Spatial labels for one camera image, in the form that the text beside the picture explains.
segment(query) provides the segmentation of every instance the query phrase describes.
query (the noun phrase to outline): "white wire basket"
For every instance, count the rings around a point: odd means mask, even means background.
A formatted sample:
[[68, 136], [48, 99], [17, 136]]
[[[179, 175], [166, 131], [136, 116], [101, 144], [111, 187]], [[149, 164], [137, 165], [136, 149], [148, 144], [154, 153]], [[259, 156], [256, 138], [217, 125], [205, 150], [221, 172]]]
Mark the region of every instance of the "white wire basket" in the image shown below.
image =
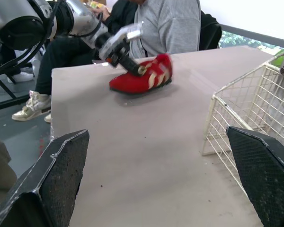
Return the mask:
[[226, 129], [258, 131], [284, 145], [284, 76], [271, 64], [279, 57], [216, 92], [206, 120], [202, 155], [217, 154], [244, 193]]

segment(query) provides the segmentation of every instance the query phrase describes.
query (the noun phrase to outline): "green foliage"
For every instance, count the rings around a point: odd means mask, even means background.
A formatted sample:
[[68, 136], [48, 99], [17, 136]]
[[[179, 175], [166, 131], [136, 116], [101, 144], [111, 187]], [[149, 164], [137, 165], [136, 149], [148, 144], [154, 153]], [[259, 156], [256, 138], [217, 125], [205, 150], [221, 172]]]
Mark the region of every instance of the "green foliage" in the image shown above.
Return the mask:
[[244, 45], [253, 48], [258, 48], [259, 46], [265, 46], [270, 49], [279, 48], [278, 46], [275, 45], [266, 44], [258, 40], [250, 39], [244, 36], [236, 35], [225, 31], [223, 31], [219, 45], [221, 48], [232, 47], [232, 46], [244, 46]]
[[277, 59], [271, 62], [272, 65], [281, 68], [284, 62], [284, 50], [281, 50], [279, 53], [276, 54], [276, 56], [279, 55]]

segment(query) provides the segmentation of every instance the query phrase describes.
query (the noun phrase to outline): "black cable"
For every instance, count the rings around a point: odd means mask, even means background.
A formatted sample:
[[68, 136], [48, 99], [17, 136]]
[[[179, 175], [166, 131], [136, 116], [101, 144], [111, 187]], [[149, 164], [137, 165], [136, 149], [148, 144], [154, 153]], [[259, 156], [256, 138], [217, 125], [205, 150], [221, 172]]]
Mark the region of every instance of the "black cable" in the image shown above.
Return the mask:
[[87, 37], [87, 36], [93, 36], [101, 27], [102, 20], [103, 20], [103, 13], [99, 13], [98, 20], [99, 20], [99, 23], [97, 24], [97, 27], [93, 31], [91, 31], [90, 33], [87, 33], [85, 35], [69, 35], [69, 36], [76, 37], [76, 38], [84, 38], [84, 37]]
[[58, 0], [58, 2], [55, 4], [55, 7], [53, 9], [53, 12], [49, 18], [49, 23], [48, 23], [48, 27], [46, 30], [46, 33], [42, 39], [41, 42], [39, 42], [39, 44], [37, 45], [37, 47], [34, 49], [34, 51], [31, 52], [31, 54], [22, 62], [20, 62], [17, 65], [14, 65], [13, 67], [6, 69], [7, 67], [10, 67], [11, 65], [15, 64], [15, 62], [18, 62], [19, 60], [23, 59], [24, 57], [26, 57], [26, 55], [32, 50], [31, 48], [28, 48], [21, 56], [19, 56], [18, 58], [15, 58], [13, 60], [10, 60], [9, 62], [5, 63], [4, 65], [0, 66], [0, 74], [2, 74], [2, 71], [4, 71], [4, 73], [8, 73], [10, 71], [13, 71], [14, 69], [17, 68], [21, 68], [22, 66], [24, 66], [25, 64], [27, 64], [36, 54], [37, 52], [41, 49], [41, 47], [43, 46], [44, 42], [47, 40], [49, 33], [52, 30], [52, 25], [53, 25], [53, 20], [55, 18], [55, 15], [57, 13], [57, 10], [59, 8], [60, 3], [64, 1], [64, 0]]
[[1, 65], [0, 66], [0, 73], [1, 71], [4, 70], [4, 68], [7, 68], [7, 67], [10, 67], [10, 66], [13, 66], [15, 65], [19, 60], [22, 60], [23, 58], [25, 58], [25, 56], [32, 50], [32, 48], [28, 48], [22, 55], [20, 55], [19, 57], [13, 59], [13, 60], [10, 60], [8, 62], [6, 62], [5, 64]]

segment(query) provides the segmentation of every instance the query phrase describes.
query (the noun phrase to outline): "gray tabletop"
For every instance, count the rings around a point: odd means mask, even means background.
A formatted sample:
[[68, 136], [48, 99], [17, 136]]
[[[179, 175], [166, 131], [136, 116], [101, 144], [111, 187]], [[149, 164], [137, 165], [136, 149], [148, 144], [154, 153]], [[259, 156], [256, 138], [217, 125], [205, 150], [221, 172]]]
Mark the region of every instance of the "gray tabletop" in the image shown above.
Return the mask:
[[248, 47], [176, 54], [170, 85], [132, 97], [108, 89], [121, 68], [55, 69], [53, 135], [90, 133], [71, 227], [261, 226], [217, 156], [199, 152], [213, 92], [270, 57]]

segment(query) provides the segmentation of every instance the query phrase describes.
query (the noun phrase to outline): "person's hand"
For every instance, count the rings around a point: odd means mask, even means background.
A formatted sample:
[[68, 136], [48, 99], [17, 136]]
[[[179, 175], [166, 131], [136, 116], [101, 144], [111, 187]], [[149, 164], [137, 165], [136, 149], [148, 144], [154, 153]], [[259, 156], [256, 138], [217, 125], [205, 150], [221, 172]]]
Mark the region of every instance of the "person's hand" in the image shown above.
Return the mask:
[[95, 14], [96, 17], [98, 17], [98, 15], [100, 13], [103, 13], [103, 20], [102, 20], [102, 22], [105, 22], [107, 20], [107, 18], [110, 16], [109, 11], [108, 11], [108, 9], [105, 6], [103, 6], [101, 8], [95, 8], [95, 9], [91, 8], [90, 11], [93, 14]]

